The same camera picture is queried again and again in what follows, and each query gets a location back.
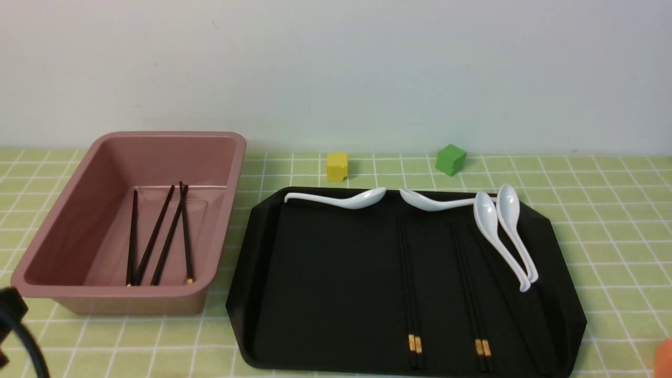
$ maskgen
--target black tray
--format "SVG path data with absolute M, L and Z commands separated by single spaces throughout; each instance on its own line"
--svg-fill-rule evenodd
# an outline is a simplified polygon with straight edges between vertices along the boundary
M 373 206 L 347 210 L 284 203 L 288 192 L 347 198 L 362 190 L 284 188 L 252 209 L 226 302 L 251 366 L 447 377 L 571 374 L 586 318 L 541 214 L 521 206 L 518 230 L 540 278 L 520 293 L 476 228 L 471 206 L 427 213 L 389 190 Z M 474 196 L 422 193 L 436 200 Z M 501 230 L 500 236 L 517 257 Z M 412 311 L 420 367 L 412 367 L 409 351 Z M 479 337 L 488 340 L 491 357 L 478 357 Z

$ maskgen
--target white wall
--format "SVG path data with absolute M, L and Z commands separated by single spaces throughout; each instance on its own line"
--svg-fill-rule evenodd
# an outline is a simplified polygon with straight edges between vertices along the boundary
M 672 1 L 0 0 L 0 145 L 147 129 L 672 153 Z

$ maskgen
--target wooden cube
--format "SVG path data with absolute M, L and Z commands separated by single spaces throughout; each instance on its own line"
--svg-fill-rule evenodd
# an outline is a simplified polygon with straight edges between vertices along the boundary
M 347 177 L 347 154 L 327 154 L 327 181 L 340 182 Z
M 448 145 L 437 154 L 436 169 L 449 176 L 454 176 L 460 169 L 464 168 L 465 161 L 465 150 L 455 145 Z

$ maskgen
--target green block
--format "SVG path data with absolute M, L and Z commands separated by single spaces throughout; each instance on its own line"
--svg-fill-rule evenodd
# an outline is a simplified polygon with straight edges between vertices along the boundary
M 466 151 L 455 146 L 448 145 L 444 147 L 436 156 L 436 169 L 449 175 L 455 176 L 466 161 Z

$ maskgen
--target black cable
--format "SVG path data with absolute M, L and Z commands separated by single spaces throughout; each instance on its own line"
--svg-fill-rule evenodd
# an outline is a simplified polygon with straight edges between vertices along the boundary
M 33 335 L 26 328 L 26 326 L 24 326 L 24 324 L 20 321 L 16 320 L 2 304 L 0 304 L 0 322 L 7 324 L 24 344 L 24 347 L 30 356 L 30 360 L 33 362 L 33 366 L 35 367 L 37 377 L 49 378 L 49 369 L 46 367 L 44 355 L 42 355 L 42 351 L 35 341 L 35 338 L 33 338 Z

